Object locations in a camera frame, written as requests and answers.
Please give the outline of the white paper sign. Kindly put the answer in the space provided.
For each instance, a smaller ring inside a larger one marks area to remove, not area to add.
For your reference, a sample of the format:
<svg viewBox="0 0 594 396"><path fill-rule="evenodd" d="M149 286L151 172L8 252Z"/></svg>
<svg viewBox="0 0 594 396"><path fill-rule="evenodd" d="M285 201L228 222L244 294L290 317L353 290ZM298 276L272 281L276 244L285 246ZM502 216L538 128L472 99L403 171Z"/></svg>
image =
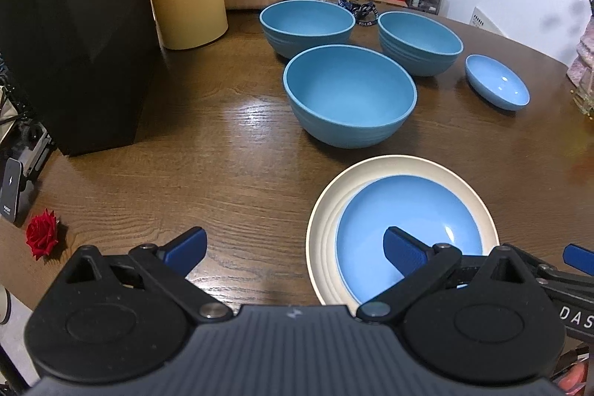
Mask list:
<svg viewBox="0 0 594 396"><path fill-rule="evenodd" d="M478 6L473 8L469 24L493 34L505 36L502 29L500 29Z"/></svg>

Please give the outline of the pink vase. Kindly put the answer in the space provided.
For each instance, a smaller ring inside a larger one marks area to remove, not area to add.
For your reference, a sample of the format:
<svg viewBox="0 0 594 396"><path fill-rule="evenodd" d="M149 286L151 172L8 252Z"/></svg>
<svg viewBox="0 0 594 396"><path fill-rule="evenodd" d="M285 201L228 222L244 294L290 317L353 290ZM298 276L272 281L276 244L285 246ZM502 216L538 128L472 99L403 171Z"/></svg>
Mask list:
<svg viewBox="0 0 594 396"><path fill-rule="evenodd" d="M591 18L576 46L576 58L567 70L567 76L575 86L593 68L593 23L594 19Z"/></svg>

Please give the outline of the red rose flower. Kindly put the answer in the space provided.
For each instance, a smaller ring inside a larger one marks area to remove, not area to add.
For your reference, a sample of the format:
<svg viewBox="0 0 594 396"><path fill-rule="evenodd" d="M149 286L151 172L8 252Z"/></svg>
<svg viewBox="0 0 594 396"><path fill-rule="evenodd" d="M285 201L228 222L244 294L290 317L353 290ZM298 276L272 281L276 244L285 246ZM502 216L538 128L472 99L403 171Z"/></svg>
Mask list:
<svg viewBox="0 0 594 396"><path fill-rule="evenodd" d="M58 218L53 211L45 209L31 218L25 230L25 242L35 260L51 256L58 245Z"/></svg>

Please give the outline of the blue bowl front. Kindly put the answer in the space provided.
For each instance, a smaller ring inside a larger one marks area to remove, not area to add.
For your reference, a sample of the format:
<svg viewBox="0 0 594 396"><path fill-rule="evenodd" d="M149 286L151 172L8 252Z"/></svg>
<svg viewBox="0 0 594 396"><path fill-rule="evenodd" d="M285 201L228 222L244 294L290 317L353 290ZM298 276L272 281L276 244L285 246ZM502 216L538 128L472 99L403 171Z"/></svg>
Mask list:
<svg viewBox="0 0 594 396"><path fill-rule="evenodd" d="M400 64L375 50L331 44L293 57L283 88L302 129L331 147L375 146L416 108L416 84Z"/></svg>

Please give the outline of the small blue dish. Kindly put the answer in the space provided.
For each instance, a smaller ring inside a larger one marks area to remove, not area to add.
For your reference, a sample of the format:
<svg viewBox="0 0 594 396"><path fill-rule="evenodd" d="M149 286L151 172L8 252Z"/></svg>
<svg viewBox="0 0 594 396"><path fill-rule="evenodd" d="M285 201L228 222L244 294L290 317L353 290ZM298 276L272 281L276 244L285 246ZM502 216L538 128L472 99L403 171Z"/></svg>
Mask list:
<svg viewBox="0 0 594 396"><path fill-rule="evenodd" d="M465 72L471 88L497 108L517 112L531 101L522 79L496 59L471 54L465 60Z"/></svg>

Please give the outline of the black bag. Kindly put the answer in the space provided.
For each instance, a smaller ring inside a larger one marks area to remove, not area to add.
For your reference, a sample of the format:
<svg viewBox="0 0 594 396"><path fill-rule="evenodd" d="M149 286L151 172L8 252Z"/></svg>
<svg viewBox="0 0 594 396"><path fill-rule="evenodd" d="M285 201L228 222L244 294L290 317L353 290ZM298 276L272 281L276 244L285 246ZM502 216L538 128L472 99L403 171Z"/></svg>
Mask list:
<svg viewBox="0 0 594 396"><path fill-rule="evenodd" d="M67 156L134 142L163 65L150 0L1 0L1 55Z"/></svg>

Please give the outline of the phone charger stand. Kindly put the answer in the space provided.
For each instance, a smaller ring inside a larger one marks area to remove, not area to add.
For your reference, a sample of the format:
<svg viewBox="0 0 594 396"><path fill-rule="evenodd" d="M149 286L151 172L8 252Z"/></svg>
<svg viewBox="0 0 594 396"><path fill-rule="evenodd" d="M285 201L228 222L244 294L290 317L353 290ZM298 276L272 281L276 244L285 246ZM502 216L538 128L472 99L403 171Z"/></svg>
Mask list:
<svg viewBox="0 0 594 396"><path fill-rule="evenodd" d="M8 145L1 150L1 216L17 225L24 218L24 204L30 207L35 183L53 150L47 129L39 122L20 124L8 134Z"/></svg>

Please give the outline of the blue plate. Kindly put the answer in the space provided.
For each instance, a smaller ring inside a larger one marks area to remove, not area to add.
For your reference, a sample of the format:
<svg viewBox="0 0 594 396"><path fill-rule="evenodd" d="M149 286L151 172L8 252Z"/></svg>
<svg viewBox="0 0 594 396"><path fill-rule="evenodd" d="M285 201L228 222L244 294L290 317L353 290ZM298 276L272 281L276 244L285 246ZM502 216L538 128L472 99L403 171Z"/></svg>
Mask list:
<svg viewBox="0 0 594 396"><path fill-rule="evenodd" d="M337 229L337 264L358 304L403 278L384 253L384 234L391 226L429 246L449 242L464 254L482 253L471 213L448 189L416 176L379 179L352 198Z"/></svg>

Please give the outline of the blue bowl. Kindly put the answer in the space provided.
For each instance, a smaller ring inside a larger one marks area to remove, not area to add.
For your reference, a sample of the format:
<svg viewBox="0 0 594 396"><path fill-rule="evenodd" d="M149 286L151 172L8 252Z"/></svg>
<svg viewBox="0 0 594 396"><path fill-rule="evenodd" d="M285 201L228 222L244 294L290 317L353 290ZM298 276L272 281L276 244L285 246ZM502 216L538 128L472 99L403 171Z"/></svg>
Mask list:
<svg viewBox="0 0 594 396"><path fill-rule="evenodd" d="M409 11L390 11L378 18L383 53L410 75L444 73L464 50L459 36L445 25Z"/></svg>
<svg viewBox="0 0 594 396"><path fill-rule="evenodd" d="M302 129L331 147L375 146L416 108L416 84L400 64L375 50L331 44L293 57L283 88Z"/></svg>
<svg viewBox="0 0 594 396"><path fill-rule="evenodd" d="M265 37L281 57L326 44L347 43L355 28L355 16L346 9L321 0L286 0L260 13Z"/></svg>

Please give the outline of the cream plate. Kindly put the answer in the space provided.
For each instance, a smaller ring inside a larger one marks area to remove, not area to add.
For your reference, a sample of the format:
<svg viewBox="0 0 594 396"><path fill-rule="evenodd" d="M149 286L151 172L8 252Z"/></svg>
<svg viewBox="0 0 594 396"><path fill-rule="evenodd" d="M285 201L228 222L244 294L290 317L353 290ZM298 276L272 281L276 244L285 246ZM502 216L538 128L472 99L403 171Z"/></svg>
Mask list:
<svg viewBox="0 0 594 396"><path fill-rule="evenodd" d="M379 179L416 176L433 181L452 192L466 206L479 231L482 253L498 245L495 222L480 197L458 175L426 159L406 155L386 155L359 162L335 177L321 193L307 227L306 259L310 281L324 305L359 305L348 291L336 260L338 225L348 203L363 188Z"/></svg>

